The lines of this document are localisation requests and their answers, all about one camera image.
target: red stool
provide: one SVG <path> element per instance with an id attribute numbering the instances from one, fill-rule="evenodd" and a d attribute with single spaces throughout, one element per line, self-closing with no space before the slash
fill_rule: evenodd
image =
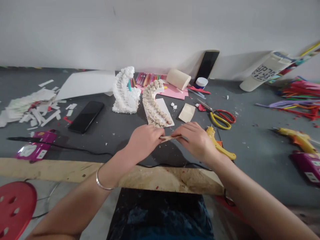
<path id="1" fill-rule="evenodd" d="M 0 240 L 17 240 L 29 224 L 37 204 L 37 192 L 27 182 L 0 187 Z"/>

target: wooden plank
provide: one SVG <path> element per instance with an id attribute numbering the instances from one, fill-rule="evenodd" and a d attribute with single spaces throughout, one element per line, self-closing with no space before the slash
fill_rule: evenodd
<path id="1" fill-rule="evenodd" d="M 30 164 L 15 158 L 0 158 L 0 176 L 80 183 L 102 163 L 42 160 Z M 211 171 L 195 168 L 135 166 L 119 187 L 168 192 L 223 195 L 223 185 Z"/>

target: smartphone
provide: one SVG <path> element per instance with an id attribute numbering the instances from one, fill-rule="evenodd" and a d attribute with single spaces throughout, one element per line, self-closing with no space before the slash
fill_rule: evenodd
<path id="1" fill-rule="evenodd" d="M 214 67 L 214 64 L 219 56 L 219 53 L 220 51 L 218 50 L 205 51 L 194 81 L 196 81 L 199 77 L 204 77 L 206 79 L 209 79 L 209 75 L 211 73 L 211 70 Z"/>
<path id="2" fill-rule="evenodd" d="M 90 101 L 71 123 L 68 129 L 78 133 L 85 133 L 103 107 L 104 104 L 102 102 Z"/>

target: silver bangle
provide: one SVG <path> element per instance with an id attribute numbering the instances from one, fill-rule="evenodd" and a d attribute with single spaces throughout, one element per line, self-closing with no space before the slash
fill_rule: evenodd
<path id="1" fill-rule="evenodd" d="M 100 170 L 101 167 L 99 167 L 99 169 L 98 169 L 97 172 L 96 172 L 96 181 L 97 181 L 98 186 L 101 187 L 103 190 L 112 190 L 112 189 L 114 189 L 114 188 L 106 188 L 106 187 L 104 187 L 104 186 L 101 185 L 101 183 L 100 183 L 100 181 L 99 181 L 99 179 L 98 179 L 98 172 L 99 172 L 99 170 Z"/>

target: hand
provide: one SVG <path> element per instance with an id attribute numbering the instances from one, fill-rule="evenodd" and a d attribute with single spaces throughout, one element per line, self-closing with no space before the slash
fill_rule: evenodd
<path id="1" fill-rule="evenodd" d="M 164 136 L 163 128 L 156 128 L 154 125 L 142 125 L 136 128 L 124 148 L 128 158 L 134 159 L 134 164 L 145 159 L 162 142 L 160 136 Z"/>
<path id="2" fill-rule="evenodd" d="M 187 122 L 178 127 L 172 134 L 172 137 L 183 136 L 177 138 L 195 158 L 199 161 L 208 162 L 212 157 L 220 158 L 221 153 L 216 149 L 210 137 L 196 122 Z"/>

